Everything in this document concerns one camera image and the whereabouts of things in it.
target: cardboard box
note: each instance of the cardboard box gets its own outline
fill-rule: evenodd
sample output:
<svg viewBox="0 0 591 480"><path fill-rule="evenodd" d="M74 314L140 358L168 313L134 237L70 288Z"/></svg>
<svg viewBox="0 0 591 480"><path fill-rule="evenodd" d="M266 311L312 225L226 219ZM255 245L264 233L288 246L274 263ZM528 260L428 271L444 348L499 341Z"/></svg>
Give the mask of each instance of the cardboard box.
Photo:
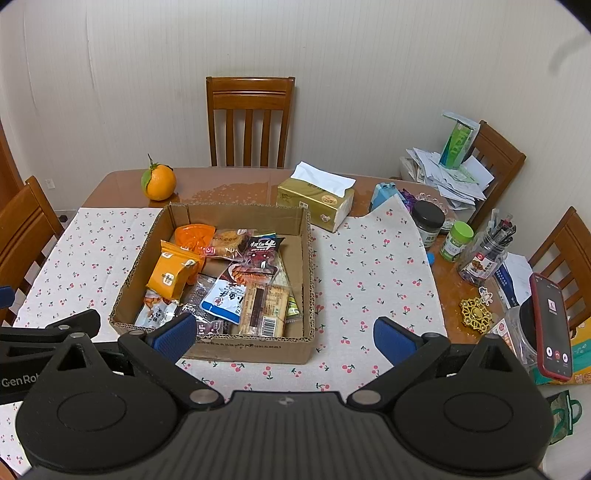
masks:
<svg viewBox="0 0 591 480"><path fill-rule="evenodd" d="M354 194L355 189L349 188L341 198L306 181L287 179L277 186L277 205L307 208L314 225L336 232L351 211Z"/></svg>
<svg viewBox="0 0 591 480"><path fill-rule="evenodd" d="M305 364L314 343L314 281L310 214L299 207L220 203L168 205L156 218L119 292L109 316L113 328L120 334L138 329L153 330L133 324L142 307L146 283L160 256L160 241L170 240L177 227L189 223L206 223L217 228L254 228L284 237L281 258L303 318L286 324L284 337L274 339L238 335L238 325L232 325L230 335L197 337L185 356L223 362ZM203 273L217 277L227 266L225 260L208 259Z"/></svg>

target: black lid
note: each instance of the black lid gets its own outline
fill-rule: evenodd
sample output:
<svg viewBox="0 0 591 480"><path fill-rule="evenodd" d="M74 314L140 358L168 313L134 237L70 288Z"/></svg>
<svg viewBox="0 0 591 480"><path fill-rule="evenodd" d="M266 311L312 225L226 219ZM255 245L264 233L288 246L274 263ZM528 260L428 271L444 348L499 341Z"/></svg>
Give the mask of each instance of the black lid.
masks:
<svg viewBox="0 0 591 480"><path fill-rule="evenodd" d="M411 216L416 222L433 229L441 228L445 222L445 213L437 205L426 200L415 202Z"/></svg>

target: barcode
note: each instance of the barcode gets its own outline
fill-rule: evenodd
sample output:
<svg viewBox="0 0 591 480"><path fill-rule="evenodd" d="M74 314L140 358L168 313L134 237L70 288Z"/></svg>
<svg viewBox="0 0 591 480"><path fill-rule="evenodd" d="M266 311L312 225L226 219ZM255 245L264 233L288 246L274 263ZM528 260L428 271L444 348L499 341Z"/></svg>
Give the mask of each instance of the barcode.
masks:
<svg viewBox="0 0 591 480"><path fill-rule="evenodd" d="M261 336L262 337L274 337L276 324L277 324L277 319L270 318L270 317L263 317L262 318Z"/></svg>

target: door frame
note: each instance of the door frame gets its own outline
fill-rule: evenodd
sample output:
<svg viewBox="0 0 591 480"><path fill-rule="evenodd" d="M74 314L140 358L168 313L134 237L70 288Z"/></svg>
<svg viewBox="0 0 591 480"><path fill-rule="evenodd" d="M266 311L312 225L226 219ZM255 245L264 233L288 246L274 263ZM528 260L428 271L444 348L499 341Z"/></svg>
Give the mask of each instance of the door frame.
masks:
<svg viewBox="0 0 591 480"><path fill-rule="evenodd" d="M0 122L0 210L24 187Z"/></svg>

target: pen holder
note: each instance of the pen holder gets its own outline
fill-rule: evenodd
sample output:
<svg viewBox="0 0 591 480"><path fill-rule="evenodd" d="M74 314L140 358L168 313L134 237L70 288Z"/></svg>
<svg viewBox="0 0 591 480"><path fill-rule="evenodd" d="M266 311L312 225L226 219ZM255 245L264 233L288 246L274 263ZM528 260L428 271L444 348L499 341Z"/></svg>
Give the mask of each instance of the pen holder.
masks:
<svg viewBox="0 0 591 480"><path fill-rule="evenodd" d="M507 258L507 247L495 242L486 230L480 231L460 254L458 274L468 283L482 287Z"/></svg>

